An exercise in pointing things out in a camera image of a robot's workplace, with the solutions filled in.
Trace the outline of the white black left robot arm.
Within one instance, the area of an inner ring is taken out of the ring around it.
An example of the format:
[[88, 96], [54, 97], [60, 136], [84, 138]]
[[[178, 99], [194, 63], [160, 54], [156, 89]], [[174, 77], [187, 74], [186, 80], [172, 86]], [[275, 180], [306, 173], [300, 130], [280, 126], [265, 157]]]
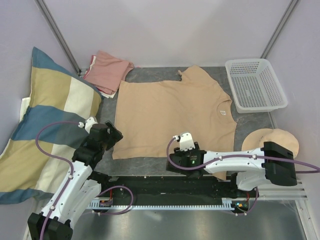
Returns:
[[70, 240], [78, 219], [92, 200], [110, 191], [108, 182], [92, 176], [104, 152], [123, 135], [110, 121], [98, 123], [94, 117], [79, 122], [78, 127], [88, 135], [74, 151], [66, 176], [40, 213], [32, 213], [28, 218], [33, 240]]

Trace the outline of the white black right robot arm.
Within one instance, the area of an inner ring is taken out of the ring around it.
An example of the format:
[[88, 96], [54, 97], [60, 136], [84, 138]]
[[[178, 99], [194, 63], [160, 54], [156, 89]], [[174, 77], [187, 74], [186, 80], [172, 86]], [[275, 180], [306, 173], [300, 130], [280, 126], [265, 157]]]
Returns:
[[229, 184], [229, 191], [235, 197], [265, 184], [293, 187], [298, 183], [292, 152], [274, 142], [233, 152], [201, 150], [196, 142], [189, 148], [176, 147], [170, 152], [171, 145], [166, 147], [168, 171], [186, 176], [235, 172], [235, 181]]

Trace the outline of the beige t shirt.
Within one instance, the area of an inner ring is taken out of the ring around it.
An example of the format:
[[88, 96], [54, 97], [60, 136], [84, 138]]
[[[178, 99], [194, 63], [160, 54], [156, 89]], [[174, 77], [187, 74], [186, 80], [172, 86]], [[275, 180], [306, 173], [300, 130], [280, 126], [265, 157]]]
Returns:
[[113, 159], [165, 157], [174, 149], [169, 141], [185, 132], [202, 150], [233, 151], [237, 124], [231, 97], [199, 66], [180, 76], [179, 81], [120, 84], [115, 127], [123, 138], [113, 148]]

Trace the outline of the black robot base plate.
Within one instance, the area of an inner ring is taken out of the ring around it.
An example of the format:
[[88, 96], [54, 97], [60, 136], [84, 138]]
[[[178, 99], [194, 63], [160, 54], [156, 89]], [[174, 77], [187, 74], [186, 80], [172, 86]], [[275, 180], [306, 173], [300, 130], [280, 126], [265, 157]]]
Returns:
[[94, 171], [90, 179], [101, 184], [104, 191], [110, 187], [120, 186], [107, 191], [103, 197], [111, 197], [116, 203], [127, 205], [133, 194], [133, 204], [212, 204], [222, 198], [255, 198], [256, 189], [239, 190], [231, 181], [221, 181], [214, 176], [108, 176]]

